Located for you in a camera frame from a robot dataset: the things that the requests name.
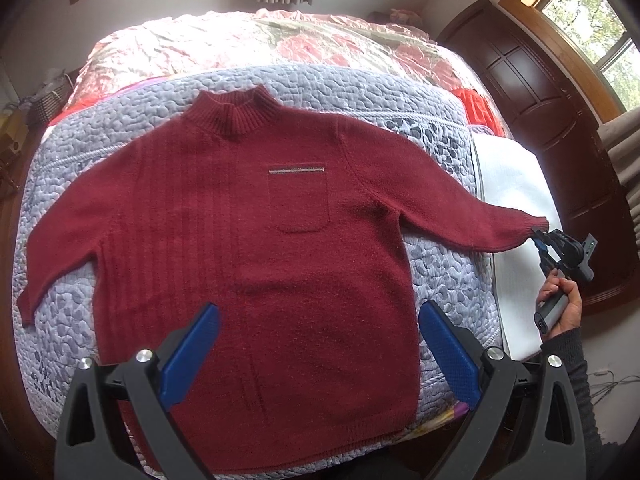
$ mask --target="red cloth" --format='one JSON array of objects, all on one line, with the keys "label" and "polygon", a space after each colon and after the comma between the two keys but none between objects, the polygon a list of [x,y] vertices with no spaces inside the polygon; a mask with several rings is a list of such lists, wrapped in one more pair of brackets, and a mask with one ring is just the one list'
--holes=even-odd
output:
[{"label": "red cloth", "polygon": [[25,324],[92,258],[103,363],[156,348],[207,301],[222,328],[178,426],[215,472],[308,463],[415,420],[418,331],[400,223],[505,251],[544,218],[485,204],[410,141],[263,88],[201,92],[91,168],[27,246]]},{"label": "red cloth", "polygon": [[103,99],[103,97],[87,97],[86,99],[82,99],[82,100],[78,101],[76,104],[74,104],[73,106],[70,106],[66,110],[64,110],[64,111],[60,112],[58,115],[56,115],[52,120],[49,121],[49,124],[47,126],[55,126],[62,119],[68,117],[71,114],[75,114],[76,112],[84,110],[85,108],[93,106],[98,101],[101,101],[102,99]]},{"label": "red cloth", "polygon": [[500,119],[495,116],[487,100],[478,92],[468,88],[456,88],[451,93],[460,99],[465,106],[466,120],[469,121],[469,124],[482,124],[489,128],[495,136],[504,137]]}]

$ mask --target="human hand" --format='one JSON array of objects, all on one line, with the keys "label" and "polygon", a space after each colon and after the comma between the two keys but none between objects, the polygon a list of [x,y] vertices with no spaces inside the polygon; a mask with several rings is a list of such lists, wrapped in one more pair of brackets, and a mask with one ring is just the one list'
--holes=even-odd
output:
[{"label": "human hand", "polygon": [[543,341],[547,341],[562,332],[567,332],[580,326],[580,320],[582,318],[582,298],[580,297],[578,284],[572,282],[572,280],[558,278],[557,269],[553,269],[546,277],[546,281],[540,288],[540,292],[536,298],[536,305],[539,304],[540,301],[548,300],[548,298],[558,290],[562,290],[569,297],[569,303],[558,322],[551,327],[549,332],[542,336]]}]

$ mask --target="basket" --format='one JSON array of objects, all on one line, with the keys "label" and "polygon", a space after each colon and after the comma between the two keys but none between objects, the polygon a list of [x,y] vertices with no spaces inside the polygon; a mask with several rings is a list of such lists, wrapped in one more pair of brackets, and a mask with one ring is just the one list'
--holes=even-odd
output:
[{"label": "basket", "polygon": [[31,104],[27,113],[28,126],[48,123],[62,111],[74,89],[69,76],[67,74],[64,76],[60,86]]}]

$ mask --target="mock neck collar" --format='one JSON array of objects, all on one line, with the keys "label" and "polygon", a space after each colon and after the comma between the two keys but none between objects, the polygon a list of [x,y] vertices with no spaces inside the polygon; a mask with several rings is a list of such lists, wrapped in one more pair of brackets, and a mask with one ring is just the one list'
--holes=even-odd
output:
[{"label": "mock neck collar", "polygon": [[223,94],[202,91],[184,117],[212,134],[238,137],[270,123],[282,105],[262,85]]}]

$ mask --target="sweater hem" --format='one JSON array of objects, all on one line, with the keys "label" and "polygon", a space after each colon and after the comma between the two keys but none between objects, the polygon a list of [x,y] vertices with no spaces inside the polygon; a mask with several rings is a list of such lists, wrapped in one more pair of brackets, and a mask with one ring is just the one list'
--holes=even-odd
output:
[{"label": "sweater hem", "polygon": [[[256,464],[242,468],[212,468],[213,474],[246,474],[257,472],[277,471],[281,469],[301,466],[336,456],[341,453],[373,444],[385,438],[400,433],[408,425],[415,422],[417,399],[412,402],[410,410],[391,410],[360,420],[355,424],[314,428],[308,433],[288,434],[286,441],[271,441],[271,446],[277,452],[270,452],[272,462]],[[248,444],[247,456],[255,450],[255,444]],[[292,451],[301,458],[292,458]],[[278,456],[278,452],[288,452]]]}]

